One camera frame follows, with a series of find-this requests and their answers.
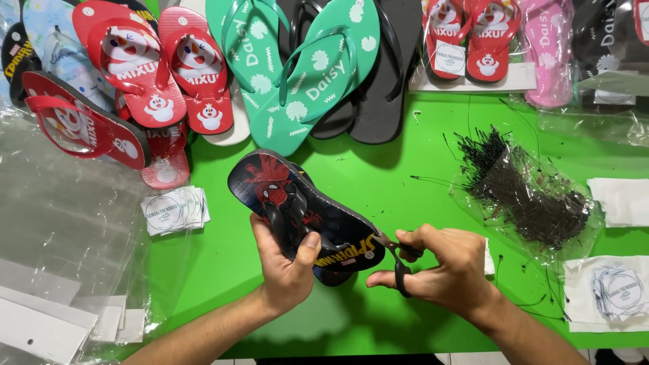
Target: black scissors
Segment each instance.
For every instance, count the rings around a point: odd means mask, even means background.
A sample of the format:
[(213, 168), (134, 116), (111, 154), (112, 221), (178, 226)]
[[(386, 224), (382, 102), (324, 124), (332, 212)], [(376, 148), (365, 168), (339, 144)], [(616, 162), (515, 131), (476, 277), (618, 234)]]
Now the black scissors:
[(404, 284), (404, 276), (406, 274), (412, 274), (412, 270), (410, 270), (410, 268), (407, 267), (403, 263), (403, 261), (401, 261), (401, 258), (399, 258), (399, 255), (397, 254), (397, 248), (404, 250), (414, 258), (422, 257), (424, 255), (424, 251), (415, 249), (410, 245), (404, 245), (400, 242), (394, 242), (390, 240), (386, 235), (384, 235), (380, 229), (376, 229), (376, 230), (378, 231), (380, 236), (372, 235), (372, 238), (374, 238), (378, 243), (380, 243), (382, 246), (384, 246), (390, 252), (392, 252), (392, 256), (395, 257), (395, 280), (397, 282), (397, 289), (399, 290), (402, 296), (406, 298), (411, 297), (411, 295), (406, 290), (406, 285)]

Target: green surface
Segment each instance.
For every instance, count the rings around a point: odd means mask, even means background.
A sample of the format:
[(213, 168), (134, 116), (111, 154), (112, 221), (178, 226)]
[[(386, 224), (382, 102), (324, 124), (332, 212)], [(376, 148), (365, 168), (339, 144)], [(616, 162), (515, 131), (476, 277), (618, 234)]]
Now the green surface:
[[(498, 284), (515, 303), (535, 303), (548, 292), (545, 271), (538, 265), (522, 270), (527, 257), (511, 242), (485, 229), (448, 195), (447, 184), (418, 181), (410, 175), (451, 180), (459, 172), (442, 138), (454, 147), (453, 132), (495, 125), (513, 131), (529, 151), (536, 149), (530, 126), (503, 105), (504, 95), (408, 95), (402, 136), (386, 145), (368, 146), (347, 135), (329, 141), (309, 137), (289, 159), (300, 164), (326, 194), (369, 218), (393, 235), (428, 222), (436, 227), (476, 231), (490, 238), (491, 254), (500, 264)], [(416, 123), (412, 112), (420, 110)], [(534, 123), (532, 109), (524, 114)], [(541, 155), (579, 183), (591, 177), (649, 177), (649, 149), (609, 142), (537, 133)], [(216, 147), (202, 138), (193, 146), (192, 183), (205, 189), (212, 221), (191, 236), (189, 272), (169, 328), (244, 296), (261, 283), (261, 267), (248, 223), (248, 208), (232, 196), (227, 175), (235, 163), (255, 148), (247, 142)], [(608, 229), (591, 255), (649, 255), (649, 229)], [(151, 249), (151, 277), (168, 275), (178, 265), (172, 247), (180, 238), (157, 242)], [(413, 269), (435, 264), (427, 253)], [(376, 269), (391, 269), (387, 257)], [(365, 287), (372, 270), (363, 271), (337, 288), (316, 284), (311, 297), (294, 311), (235, 345), (223, 358), (363, 355), (388, 353), (448, 353), (494, 351), (496, 346), (463, 319), (427, 303), (404, 299), (395, 290)], [(560, 317), (558, 304), (548, 300), (528, 307)], [(646, 347), (646, 333), (569, 333), (568, 324), (540, 318), (579, 348)]]

